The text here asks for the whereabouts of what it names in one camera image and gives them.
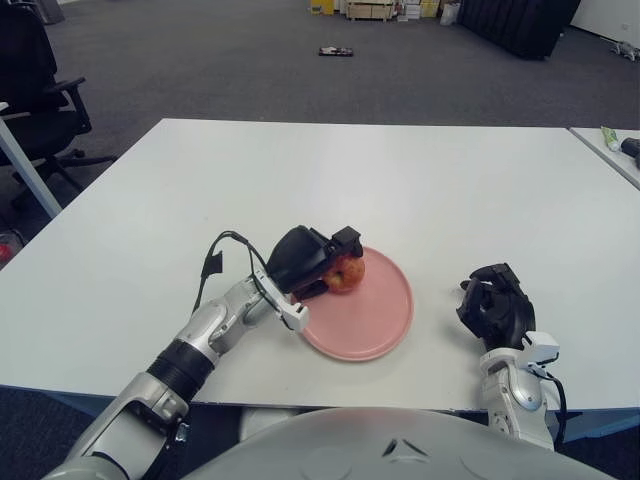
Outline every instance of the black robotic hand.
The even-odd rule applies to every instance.
[[[342,255],[362,257],[360,233],[345,227],[331,239],[320,232],[299,225],[277,243],[269,261],[267,274],[283,293],[293,293],[298,300],[325,293],[328,286],[320,277]]]
[[[458,317],[484,340],[487,351],[507,347],[522,350],[522,338],[536,329],[533,305],[520,289],[511,267],[499,263],[482,267],[460,286],[465,290]]]

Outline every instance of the gray carpet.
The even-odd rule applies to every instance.
[[[87,78],[81,93],[94,125],[74,146],[121,154],[163,117],[640,127],[640,67],[588,33],[569,28],[548,61],[523,61],[462,27],[348,22],[311,16],[306,6],[303,0],[64,5],[67,20],[47,31],[59,78]],[[320,58],[322,45],[352,47],[356,56]],[[104,168],[73,174],[88,185]],[[0,231],[11,225],[32,238],[48,219],[33,201],[21,212],[11,209],[19,189],[9,174],[0,168]],[[50,186],[61,203],[73,200],[59,179]],[[211,424],[219,425],[237,413],[215,415]],[[0,389],[0,478],[38,478],[64,458],[89,421],[41,394]],[[233,425],[226,432],[232,439]],[[216,448],[174,459],[167,478],[228,444]],[[633,429],[563,451],[631,479],[639,476],[638,450]]]

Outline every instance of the black office chair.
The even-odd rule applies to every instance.
[[[29,160],[43,160],[35,168],[43,180],[57,173],[78,192],[83,187],[65,167],[113,162],[116,157],[84,158],[81,150],[56,156],[77,135],[91,131],[91,121],[78,93],[85,81],[57,82],[56,65],[49,39],[40,19],[28,8],[0,3],[0,102],[9,108],[2,111],[7,127]],[[69,105],[74,110],[61,110]],[[0,166],[9,165],[0,151]],[[14,178],[24,183],[15,173]],[[19,207],[28,195],[25,189],[12,203]]]

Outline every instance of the apple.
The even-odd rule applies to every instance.
[[[332,293],[345,293],[353,290],[364,278],[364,260],[362,257],[343,255],[324,274],[322,280]]]

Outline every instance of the pink plate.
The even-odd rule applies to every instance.
[[[393,350],[413,318],[411,287],[396,264],[368,247],[364,262],[364,278],[351,292],[325,293],[303,302],[311,320],[302,335],[321,352],[350,362]]]

